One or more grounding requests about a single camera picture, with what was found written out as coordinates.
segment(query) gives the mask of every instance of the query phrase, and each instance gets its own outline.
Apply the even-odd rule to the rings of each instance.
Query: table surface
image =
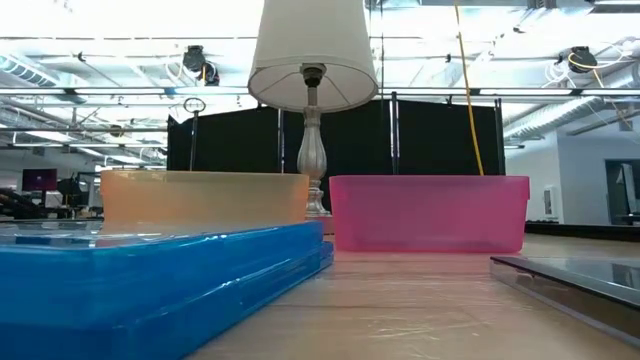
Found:
[[[640,256],[640,245],[528,235],[523,255]],[[337,253],[335,264],[190,360],[640,359],[489,274],[488,255]]]

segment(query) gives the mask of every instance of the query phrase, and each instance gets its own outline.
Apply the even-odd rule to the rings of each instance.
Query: black partition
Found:
[[[320,132],[327,153],[327,173],[320,189],[323,205],[331,209],[329,177],[336,175],[391,175],[391,120],[388,101],[371,101],[355,109],[323,114]],[[297,160],[304,118],[284,114],[284,169],[298,172]]]
[[[189,170],[193,120],[169,119],[168,170]],[[200,116],[194,170],[280,172],[278,113],[259,108]]]
[[[474,106],[473,115],[485,174],[504,175],[499,114]],[[398,125],[400,174],[478,175],[467,106],[399,101]]]

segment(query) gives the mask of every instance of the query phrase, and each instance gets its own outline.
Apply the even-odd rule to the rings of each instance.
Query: metal pole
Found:
[[[278,169],[284,173],[284,111],[278,109]]]
[[[391,102],[389,103],[389,106],[391,106],[391,137],[393,139],[393,144],[392,144],[392,155],[393,155],[393,175],[398,175],[399,170],[400,170],[400,166],[399,166],[399,144],[398,144],[398,139],[400,138],[398,136],[398,112],[396,111],[398,109],[398,93],[397,92],[392,92],[391,93]]]
[[[495,117],[496,117],[496,137],[497,137],[497,146],[498,146],[498,174],[506,175],[506,158],[504,155],[504,135],[503,135],[503,125],[502,125],[502,100],[497,99],[494,102],[495,104]]]
[[[198,114],[196,111],[193,113],[193,126],[191,129],[191,161],[189,163],[189,171],[193,171],[196,164],[196,142],[198,140]]]

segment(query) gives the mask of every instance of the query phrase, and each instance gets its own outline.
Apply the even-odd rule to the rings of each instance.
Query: white lampshade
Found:
[[[318,87],[322,112],[360,106],[378,91],[362,0],[265,0],[249,79],[259,102],[302,112],[303,63],[327,68]]]

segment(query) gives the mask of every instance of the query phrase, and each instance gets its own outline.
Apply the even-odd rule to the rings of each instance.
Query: yellow cable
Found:
[[[471,106],[471,89],[469,88],[469,77],[467,76],[467,62],[464,58],[464,45],[462,44],[462,29],[460,28],[460,10],[458,9],[458,0],[454,0],[453,5],[456,9],[456,20],[458,22],[458,41],[460,43],[460,55],[462,56],[462,74],[464,75],[464,86],[467,89],[467,108],[469,109],[469,125],[471,125],[473,150],[476,153],[478,172],[480,173],[480,176],[484,176],[484,167],[482,166],[482,157],[480,156],[480,148],[478,147],[478,137],[476,136],[476,124],[473,119],[473,107]]]

